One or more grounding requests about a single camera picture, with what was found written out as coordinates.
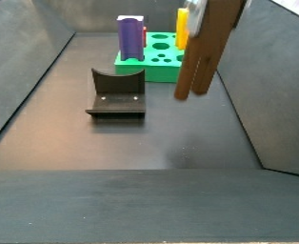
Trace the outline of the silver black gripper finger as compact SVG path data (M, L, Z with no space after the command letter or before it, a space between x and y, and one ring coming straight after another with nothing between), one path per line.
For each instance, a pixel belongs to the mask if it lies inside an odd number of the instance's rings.
M206 6L207 0L186 0L184 2L184 7L188 9L187 29L191 37L196 37L199 35Z

